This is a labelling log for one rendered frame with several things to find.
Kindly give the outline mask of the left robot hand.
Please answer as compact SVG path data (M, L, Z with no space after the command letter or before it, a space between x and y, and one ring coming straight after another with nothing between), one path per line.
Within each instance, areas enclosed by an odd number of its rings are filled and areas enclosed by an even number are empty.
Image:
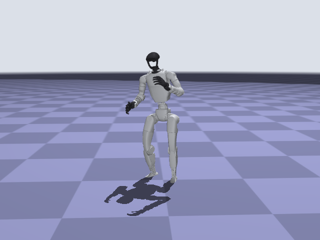
M154 81L156 80L156 81ZM161 85L164 87L164 89L166 89L167 91L170 91L171 89L169 88L169 83L168 82L165 82L165 80L163 78L161 78L160 76L155 76L153 77L153 81L154 83L155 82L158 82L158 83L155 83L154 85Z

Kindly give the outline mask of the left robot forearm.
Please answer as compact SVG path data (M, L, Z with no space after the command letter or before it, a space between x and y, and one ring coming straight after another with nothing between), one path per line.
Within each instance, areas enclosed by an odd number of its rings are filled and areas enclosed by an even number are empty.
M170 93L173 93L175 95L179 95L179 94L184 94L185 93L184 90L181 87L174 87L171 84L169 84L169 88L170 88L170 90L166 90L166 89L165 90L170 92Z

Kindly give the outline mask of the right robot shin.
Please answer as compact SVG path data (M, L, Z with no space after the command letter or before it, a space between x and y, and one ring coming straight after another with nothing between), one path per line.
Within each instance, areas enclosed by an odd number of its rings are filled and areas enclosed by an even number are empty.
M151 173L154 175L156 174L156 169L155 169L155 153L152 154L147 154L146 151L143 151L145 161L149 167L149 170Z

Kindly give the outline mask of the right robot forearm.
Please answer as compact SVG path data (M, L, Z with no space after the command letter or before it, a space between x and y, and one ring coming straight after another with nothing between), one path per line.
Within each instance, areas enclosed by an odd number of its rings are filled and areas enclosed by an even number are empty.
M136 98L133 101L133 102L136 102L134 104L134 107L136 108L141 103L141 101L142 101L142 99L137 95Z

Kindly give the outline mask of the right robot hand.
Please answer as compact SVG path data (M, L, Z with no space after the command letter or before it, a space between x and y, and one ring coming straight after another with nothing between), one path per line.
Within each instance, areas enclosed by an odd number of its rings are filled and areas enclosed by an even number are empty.
M131 110L131 109L134 109L135 108L135 101L133 101L133 102L128 102L128 104L126 105L126 114L128 114L129 115L129 111Z

